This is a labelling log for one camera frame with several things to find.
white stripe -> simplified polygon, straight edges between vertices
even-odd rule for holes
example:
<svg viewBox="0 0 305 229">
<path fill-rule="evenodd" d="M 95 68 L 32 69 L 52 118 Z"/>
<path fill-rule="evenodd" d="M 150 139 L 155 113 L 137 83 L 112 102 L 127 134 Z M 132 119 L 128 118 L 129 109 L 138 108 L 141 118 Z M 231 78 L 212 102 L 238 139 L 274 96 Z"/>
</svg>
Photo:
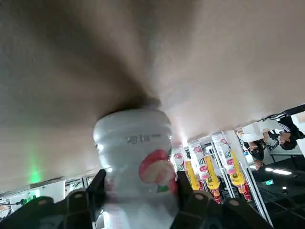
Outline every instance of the white stripe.
<svg viewBox="0 0 305 229">
<path fill-rule="evenodd" d="M 284 124 L 279 123 L 279 125 L 280 125 L 285 131 L 290 132 L 290 129 L 289 129 L 287 126 L 285 126 Z"/>
</svg>

white plastic bottle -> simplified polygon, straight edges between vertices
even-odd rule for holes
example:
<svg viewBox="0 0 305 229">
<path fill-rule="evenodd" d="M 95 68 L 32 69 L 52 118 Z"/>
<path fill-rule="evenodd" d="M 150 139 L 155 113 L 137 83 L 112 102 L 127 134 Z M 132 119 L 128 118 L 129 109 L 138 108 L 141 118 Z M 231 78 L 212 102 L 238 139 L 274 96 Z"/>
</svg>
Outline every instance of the white plastic bottle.
<svg viewBox="0 0 305 229">
<path fill-rule="evenodd" d="M 106 175 L 105 228 L 168 229 L 178 213 L 171 123 L 157 110 L 110 114 L 95 126 L 94 141 Z"/>
<path fill-rule="evenodd" d="M 203 149 L 201 148 L 199 141 L 194 141 L 189 143 L 190 154 L 193 162 L 197 167 L 197 171 L 199 174 L 200 179 L 207 179 L 210 177 L 208 166 L 204 161 L 204 153 Z"/>
<path fill-rule="evenodd" d="M 233 174 L 236 172 L 234 167 L 234 160 L 231 154 L 231 148 L 229 147 L 225 136 L 222 133 L 212 135 L 212 140 L 215 144 L 215 147 L 220 155 L 220 160 L 225 167 L 227 174 Z"/>
</svg>

cable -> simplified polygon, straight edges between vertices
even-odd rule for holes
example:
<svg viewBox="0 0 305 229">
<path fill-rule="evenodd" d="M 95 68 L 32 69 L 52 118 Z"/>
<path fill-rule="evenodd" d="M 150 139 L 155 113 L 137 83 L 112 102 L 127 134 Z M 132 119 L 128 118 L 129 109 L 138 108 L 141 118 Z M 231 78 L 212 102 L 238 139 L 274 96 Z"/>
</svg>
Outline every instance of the cable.
<svg viewBox="0 0 305 229">
<path fill-rule="evenodd" d="M 13 206 L 13 205 L 19 205 L 22 204 L 22 202 L 24 201 L 24 199 L 20 200 L 19 202 L 16 202 L 14 204 L 5 204 L 5 203 L 0 203 L 0 205 L 4 205 L 4 206 Z"/>
<path fill-rule="evenodd" d="M 5 205 L 5 206 L 12 206 L 12 205 L 19 205 L 20 203 L 17 202 L 17 203 L 14 203 L 14 204 L 4 204 L 4 203 L 0 203 L 0 205 Z"/>
</svg>

gray surface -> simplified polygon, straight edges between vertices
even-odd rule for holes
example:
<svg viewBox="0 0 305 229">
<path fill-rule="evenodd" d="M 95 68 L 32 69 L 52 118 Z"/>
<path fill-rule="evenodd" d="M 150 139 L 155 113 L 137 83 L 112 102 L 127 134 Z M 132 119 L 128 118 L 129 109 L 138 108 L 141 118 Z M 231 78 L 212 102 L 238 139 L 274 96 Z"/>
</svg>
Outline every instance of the gray surface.
<svg viewBox="0 0 305 229">
<path fill-rule="evenodd" d="M 174 144 L 304 102 L 303 0 L 3 0 L 0 183 L 99 168 L 99 117 L 162 102 Z"/>
</svg>

yellow bottle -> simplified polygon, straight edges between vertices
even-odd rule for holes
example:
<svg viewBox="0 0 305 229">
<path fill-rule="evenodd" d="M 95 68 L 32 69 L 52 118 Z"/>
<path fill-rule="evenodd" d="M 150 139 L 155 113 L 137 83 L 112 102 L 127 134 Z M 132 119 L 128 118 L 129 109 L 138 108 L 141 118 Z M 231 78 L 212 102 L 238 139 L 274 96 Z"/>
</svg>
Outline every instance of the yellow bottle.
<svg viewBox="0 0 305 229">
<path fill-rule="evenodd" d="M 205 163 L 206 165 L 208 166 L 208 171 L 209 171 L 209 174 L 210 174 L 210 177 L 207 178 L 205 181 L 206 181 L 206 184 L 208 186 L 209 189 L 218 189 L 219 188 L 219 185 L 220 185 L 220 181 L 214 171 L 214 167 L 213 167 L 213 164 L 212 164 L 212 161 L 211 161 L 211 157 L 210 156 L 205 156 L 204 157 L 204 160 L 205 160 Z"/>
<path fill-rule="evenodd" d="M 199 190 L 200 189 L 200 184 L 199 184 L 199 181 L 197 180 L 197 178 L 195 177 L 195 173 L 194 173 L 194 170 L 192 168 L 191 161 L 186 161 L 185 165 L 186 165 L 186 171 L 187 171 L 187 175 L 190 179 L 192 189 L 193 190 Z"/>
<path fill-rule="evenodd" d="M 234 167 L 236 169 L 236 172 L 229 174 L 230 179 L 231 179 L 232 184 L 234 184 L 237 187 L 240 187 L 241 185 L 243 185 L 246 182 L 246 180 L 244 178 L 244 174 L 239 166 L 237 157 L 236 157 L 235 153 L 233 152 L 233 150 L 231 150 L 231 154 L 233 157 L 233 162 L 234 162 Z"/>
</svg>

